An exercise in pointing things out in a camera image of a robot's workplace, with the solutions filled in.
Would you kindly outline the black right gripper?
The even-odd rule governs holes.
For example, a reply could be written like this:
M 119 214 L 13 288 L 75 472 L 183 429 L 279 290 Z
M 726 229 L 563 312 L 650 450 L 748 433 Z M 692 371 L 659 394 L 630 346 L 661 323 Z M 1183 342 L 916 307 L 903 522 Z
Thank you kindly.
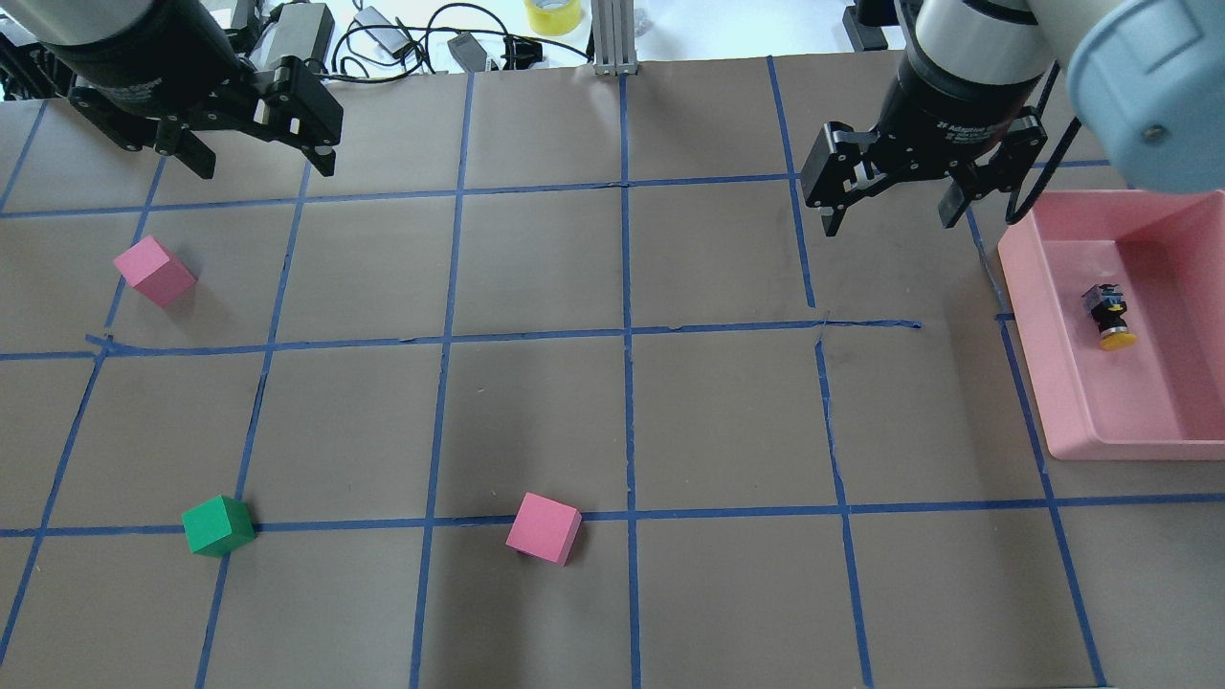
M 824 235 L 833 238 L 848 208 L 884 192 L 884 174 L 918 181 L 951 172 L 938 205 L 948 230 L 971 201 L 1018 190 L 1038 161 L 1047 134 L 1038 109 L 1027 105 L 1036 85 L 1038 76 L 1007 85 L 970 81 L 909 49 L 871 131 L 824 123 L 799 175 L 805 205 L 818 210 Z M 989 153 L 982 166 L 975 163 Z

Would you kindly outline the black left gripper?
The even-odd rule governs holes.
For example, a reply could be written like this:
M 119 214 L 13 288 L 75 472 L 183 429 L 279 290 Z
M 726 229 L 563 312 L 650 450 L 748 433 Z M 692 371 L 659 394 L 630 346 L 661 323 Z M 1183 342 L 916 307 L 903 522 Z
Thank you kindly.
M 343 107 L 323 80 L 298 56 L 255 74 L 198 1 L 45 1 L 43 44 L 76 75 L 70 105 L 123 150 L 209 180 L 217 154 L 196 132 L 236 131 L 334 175 Z

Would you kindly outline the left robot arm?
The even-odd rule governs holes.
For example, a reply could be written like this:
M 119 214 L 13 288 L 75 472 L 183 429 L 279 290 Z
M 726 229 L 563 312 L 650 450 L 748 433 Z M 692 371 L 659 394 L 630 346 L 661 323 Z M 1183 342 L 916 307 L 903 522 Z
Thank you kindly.
M 217 157 L 201 134 L 236 131 L 334 174 L 343 107 L 323 87 L 334 31 L 323 2 L 281 5 L 254 51 L 200 1 L 5 1 L 2 12 L 74 71 L 67 101 L 119 148 L 153 150 L 209 179 Z

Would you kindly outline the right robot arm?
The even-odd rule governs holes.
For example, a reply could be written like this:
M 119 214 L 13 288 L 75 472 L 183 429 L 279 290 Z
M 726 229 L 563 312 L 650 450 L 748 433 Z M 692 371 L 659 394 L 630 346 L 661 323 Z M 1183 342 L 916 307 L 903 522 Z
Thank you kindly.
M 1133 188 L 1223 189 L 1220 1 L 865 1 L 866 25 L 907 45 L 880 120 L 824 123 L 800 174 L 826 235 L 848 208 L 914 181 L 948 179 L 952 227 L 1008 192 L 1028 215 L 1080 131 Z

